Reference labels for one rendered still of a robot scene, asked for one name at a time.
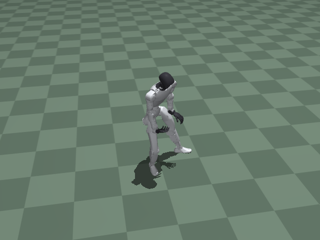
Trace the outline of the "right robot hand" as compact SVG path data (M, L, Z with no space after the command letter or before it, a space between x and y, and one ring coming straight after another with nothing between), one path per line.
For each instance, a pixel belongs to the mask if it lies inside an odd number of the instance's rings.
M158 134L158 133L165 133L165 132L168 132L168 131L169 131L169 127L168 126L167 126L167 128L166 128L166 126L165 127L162 126L161 129L158 128L155 132Z

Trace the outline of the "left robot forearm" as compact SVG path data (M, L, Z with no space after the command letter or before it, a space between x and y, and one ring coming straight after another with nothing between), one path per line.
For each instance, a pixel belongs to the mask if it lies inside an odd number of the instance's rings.
M174 98L172 98L171 100L166 100L167 101L167 112L170 110L170 111L174 111L174 105L173 105L173 101L174 101Z

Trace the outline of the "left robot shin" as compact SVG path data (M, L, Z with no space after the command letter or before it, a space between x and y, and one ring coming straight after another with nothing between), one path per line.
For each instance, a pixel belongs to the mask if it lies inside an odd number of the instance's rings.
M174 134L172 136L169 136L169 138L171 139L171 141L173 143L175 143L175 145L177 146L177 148L179 150L182 149L180 138L179 138L179 135L178 135L178 133L176 131L176 128L175 128Z

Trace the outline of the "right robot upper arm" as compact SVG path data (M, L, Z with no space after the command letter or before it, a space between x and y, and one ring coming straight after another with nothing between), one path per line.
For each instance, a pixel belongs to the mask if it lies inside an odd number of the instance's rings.
M145 95L145 100L146 100L146 107L147 107L147 114L152 113L153 117L156 116L156 111L153 109L154 108L154 100L156 98L155 92L153 90L150 90L146 95Z

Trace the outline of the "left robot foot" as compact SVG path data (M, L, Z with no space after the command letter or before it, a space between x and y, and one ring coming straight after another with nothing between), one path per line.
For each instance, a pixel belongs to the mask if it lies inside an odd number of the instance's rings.
M182 147L182 149L178 149L177 147L175 147L175 149L174 149L175 153L190 153L191 151L192 151L192 149L185 148L185 147Z

